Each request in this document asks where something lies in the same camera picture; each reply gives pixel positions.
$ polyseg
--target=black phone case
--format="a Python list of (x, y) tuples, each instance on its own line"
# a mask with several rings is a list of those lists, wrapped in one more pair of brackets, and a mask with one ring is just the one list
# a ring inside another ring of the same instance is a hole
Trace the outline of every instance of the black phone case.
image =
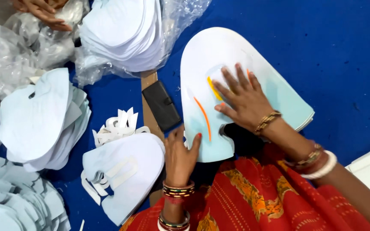
[(142, 94), (162, 131), (170, 129), (181, 121), (181, 117), (161, 81), (156, 81), (145, 88)]

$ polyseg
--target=red sari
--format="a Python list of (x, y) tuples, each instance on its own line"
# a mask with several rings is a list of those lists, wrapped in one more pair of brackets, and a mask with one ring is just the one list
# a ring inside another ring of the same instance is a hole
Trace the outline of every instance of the red sari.
[[(370, 231), (370, 223), (334, 187), (314, 188), (287, 167), (281, 151), (265, 145), (259, 158), (224, 162), (212, 186), (184, 204), (191, 230), (198, 231)], [(160, 199), (131, 216), (121, 231), (158, 231)]]

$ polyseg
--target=blue floor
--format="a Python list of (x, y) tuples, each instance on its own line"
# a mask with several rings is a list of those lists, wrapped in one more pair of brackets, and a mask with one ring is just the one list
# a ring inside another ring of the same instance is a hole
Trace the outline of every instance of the blue floor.
[[(370, 0), (213, 0), (158, 70), (181, 115), (183, 49), (192, 36), (215, 26), (244, 36), (313, 107), (314, 120), (303, 130), (307, 138), (333, 151), (343, 165), (370, 151)], [(91, 130), (99, 130), (118, 108), (134, 107), (137, 127), (143, 125), (141, 82), (107, 76), (85, 91), (93, 112), (88, 128), (67, 166), (47, 176), (64, 197), (73, 230), (82, 219), (84, 230), (118, 230), (82, 188), (81, 158), (95, 147)]]

